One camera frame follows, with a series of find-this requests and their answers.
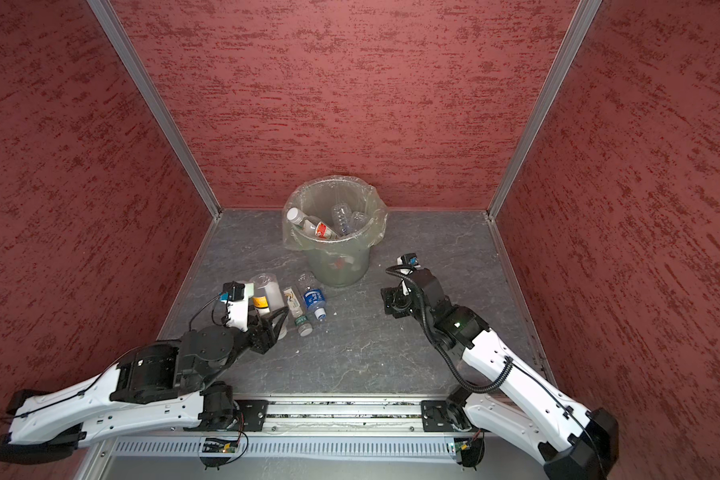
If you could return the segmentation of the yellow label tea bottle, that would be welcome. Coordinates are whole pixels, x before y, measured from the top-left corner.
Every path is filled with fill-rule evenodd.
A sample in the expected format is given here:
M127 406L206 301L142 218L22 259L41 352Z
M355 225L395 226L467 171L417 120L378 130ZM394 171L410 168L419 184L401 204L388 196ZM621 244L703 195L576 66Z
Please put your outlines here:
M282 340L287 335L288 310L277 277L270 273L260 273L255 275L251 282L254 286L253 305L261 317L282 310L281 314L272 321L274 328L279 326L278 339Z

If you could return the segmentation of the crane label clear bottle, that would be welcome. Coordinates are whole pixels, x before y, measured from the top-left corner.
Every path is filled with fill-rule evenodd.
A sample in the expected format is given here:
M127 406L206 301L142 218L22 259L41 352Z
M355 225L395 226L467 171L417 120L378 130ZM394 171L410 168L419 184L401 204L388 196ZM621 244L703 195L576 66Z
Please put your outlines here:
M305 307L302 305L298 289L286 287L283 289L283 295L298 334L301 337L310 335L313 332L313 326L308 318Z

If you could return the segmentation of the blue label bottle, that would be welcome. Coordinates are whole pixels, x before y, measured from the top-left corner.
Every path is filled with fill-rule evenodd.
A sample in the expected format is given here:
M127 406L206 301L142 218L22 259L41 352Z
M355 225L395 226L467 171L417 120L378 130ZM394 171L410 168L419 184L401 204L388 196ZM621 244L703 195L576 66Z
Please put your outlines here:
M301 274L298 278L298 287L307 312L312 314L318 321L324 321L327 318L327 302L316 277L311 272Z

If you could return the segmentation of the blue cap clear bottle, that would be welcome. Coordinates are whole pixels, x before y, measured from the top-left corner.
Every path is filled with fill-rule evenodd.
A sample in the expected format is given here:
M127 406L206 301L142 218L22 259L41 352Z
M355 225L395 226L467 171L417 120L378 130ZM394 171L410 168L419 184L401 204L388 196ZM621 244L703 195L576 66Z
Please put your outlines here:
M342 237L350 235L352 209L346 202L336 203L331 209L334 230Z

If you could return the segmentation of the green band square bottle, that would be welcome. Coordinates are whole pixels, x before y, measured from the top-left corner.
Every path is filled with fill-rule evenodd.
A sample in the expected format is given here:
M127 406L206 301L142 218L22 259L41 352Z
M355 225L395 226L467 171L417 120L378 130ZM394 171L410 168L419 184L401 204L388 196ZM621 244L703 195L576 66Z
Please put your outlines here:
M337 240L339 236L322 220L309 216L297 207L286 212L286 219L304 235L318 240Z

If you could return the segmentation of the Pocari Sweat blue bottle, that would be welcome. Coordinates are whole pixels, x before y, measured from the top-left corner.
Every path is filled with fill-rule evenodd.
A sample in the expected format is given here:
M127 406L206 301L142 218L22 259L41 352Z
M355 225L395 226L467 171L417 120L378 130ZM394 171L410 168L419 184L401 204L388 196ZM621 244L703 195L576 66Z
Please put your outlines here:
M355 233L362 228L365 227L365 225L369 222L369 216L361 211L355 211L352 213L352 216L350 218L350 230L352 233Z

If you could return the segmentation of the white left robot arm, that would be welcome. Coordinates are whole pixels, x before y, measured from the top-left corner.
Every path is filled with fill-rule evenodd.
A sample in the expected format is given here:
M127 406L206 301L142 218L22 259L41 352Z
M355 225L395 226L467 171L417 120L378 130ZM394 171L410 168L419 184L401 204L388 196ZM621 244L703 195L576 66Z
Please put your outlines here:
M221 375L247 351L265 354L288 311L251 310L245 328L211 325L133 349L88 380L57 392L14 393L0 462L37 465L118 435L182 428L242 430L243 413Z

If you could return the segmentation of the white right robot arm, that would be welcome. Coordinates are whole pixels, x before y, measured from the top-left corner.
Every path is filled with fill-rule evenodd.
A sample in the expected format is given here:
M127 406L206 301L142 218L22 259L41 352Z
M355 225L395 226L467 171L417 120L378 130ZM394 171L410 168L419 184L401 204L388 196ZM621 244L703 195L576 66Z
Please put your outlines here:
M394 265L385 312L411 317L458 389L452 425L493 433L536 460L550 479L605 479L619 456L619 426L603 408L564 394L516 355L471 309L452 303L430 270Z

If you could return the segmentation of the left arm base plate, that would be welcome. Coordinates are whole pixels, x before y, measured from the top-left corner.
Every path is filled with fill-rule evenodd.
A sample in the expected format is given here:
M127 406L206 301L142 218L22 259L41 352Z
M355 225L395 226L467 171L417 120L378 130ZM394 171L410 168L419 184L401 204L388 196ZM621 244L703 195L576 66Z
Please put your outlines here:
M233 401L233 421L230 431L261 432L267 418L267 400L242 399Z

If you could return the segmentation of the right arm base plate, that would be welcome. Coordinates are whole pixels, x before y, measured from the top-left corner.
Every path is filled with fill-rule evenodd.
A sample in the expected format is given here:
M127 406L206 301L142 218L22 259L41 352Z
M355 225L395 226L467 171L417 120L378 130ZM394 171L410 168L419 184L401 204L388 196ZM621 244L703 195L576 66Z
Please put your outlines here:
M471 432L474 427L463 408L449 400L420 402L425 432Z

